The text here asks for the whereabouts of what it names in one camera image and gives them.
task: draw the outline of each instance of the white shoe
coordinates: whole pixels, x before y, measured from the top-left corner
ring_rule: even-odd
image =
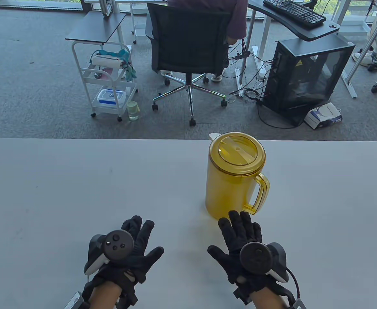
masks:
[[[360,57],[360,53],[352,53],[352,59],[354,61],[357,61],[359,57]],[[363,60],[360,62],[360,65],[368,67],[369,71],[377,70],[377,64],[374,64],[373,60],[377,61],[376,55],[371,50],[369,50],[364,56]]]
[[[222,75],[224,74],[224,72],[225,72],[225,68],[223,69],[223,71],[222,71],[222,73],[221,73],[220,76],[215,76],[215,74],[212,74],[212,81],[213,81],[213,82],[216,82],[216,83],[221,82],[221,80],[222,80]]]
[[[173,72],[172,71],[167,71],[167,70],[161,70],[160,74],[162,76],[164,76],[164,77],[166,77],[166,75],[173,76]]]

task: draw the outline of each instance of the keyboard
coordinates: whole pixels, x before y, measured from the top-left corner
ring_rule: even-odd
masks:
[[[295,23],[313,29],[325,22],[325,17],[292,0],[264,0],[264,5],[292,19]]]

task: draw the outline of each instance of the purple shirt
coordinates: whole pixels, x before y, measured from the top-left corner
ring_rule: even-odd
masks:
[[[231,13],[227,36],[241,40],[246,36],[247,0],[168,0],[167,5],[185,9],[213,9]]]

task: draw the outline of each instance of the pitcher lid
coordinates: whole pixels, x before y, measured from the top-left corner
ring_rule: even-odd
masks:
[[[248,175],[263,168],[265,151],[258,140],[241,132],[221,134],[209,148],[212,162],[233,175]]]

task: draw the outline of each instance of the black tabletop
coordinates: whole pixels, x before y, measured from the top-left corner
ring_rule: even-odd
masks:
[[[250,9],[255,9],[256,11],[261,12],[261,13],[275,19],[276,21],[278,21],[279,23],[281,23],[282,25],[287,27],[287,29],[289,29],[291,32],[293,32],[295,35],[297,35],[299,38],[301,38],[302,40],[305,40],[305,41],[317,40],[318,38],[324,37],[325,35],[328,35],[328,34],[333,33],[333,32],[337,32],[340,29],[340,26],[338,24],[331,22],[329,20],[326,20],[323,23],[323,25],[321,25],[320,27],[309,30],[307,28],[304,28],[304,27],[296,24],[290,18],[288,18],[284,15],[281,15],[281,14],[273,11],[269,7],[265,6],[263,4],[263,0],[248,0],[248,1],[249,1],[249,8]]]
[[[111,13],[109,17],[104,17],[101,12],[90,11],[65,39],[107,43],[124,18],[125,14],[122,13]]]

